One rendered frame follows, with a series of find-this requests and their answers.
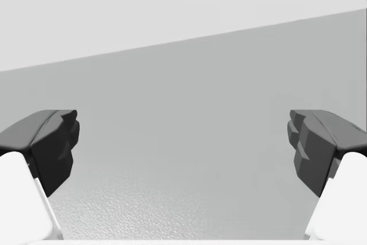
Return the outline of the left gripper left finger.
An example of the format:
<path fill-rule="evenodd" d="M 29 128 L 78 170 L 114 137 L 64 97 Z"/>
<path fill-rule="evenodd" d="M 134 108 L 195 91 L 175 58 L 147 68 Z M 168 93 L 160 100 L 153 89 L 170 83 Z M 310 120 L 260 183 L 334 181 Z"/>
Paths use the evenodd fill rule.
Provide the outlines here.
<path fill-rule="evenodd" d="M 76 110 L 37 111 L 0 132 L 0 240 L 62 240 L 48 198 L 71 174 Z"/>

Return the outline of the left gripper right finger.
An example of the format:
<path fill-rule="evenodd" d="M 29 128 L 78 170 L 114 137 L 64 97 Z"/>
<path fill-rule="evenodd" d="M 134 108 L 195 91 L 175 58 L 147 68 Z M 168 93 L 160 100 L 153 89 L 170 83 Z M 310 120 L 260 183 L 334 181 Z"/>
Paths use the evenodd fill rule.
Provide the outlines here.
<path fill-rule="evenodd" d="M 298 178 L 319 198 L 304 235 L 367 240 L 367 131 L 325 110 L 291 110 Z"/>

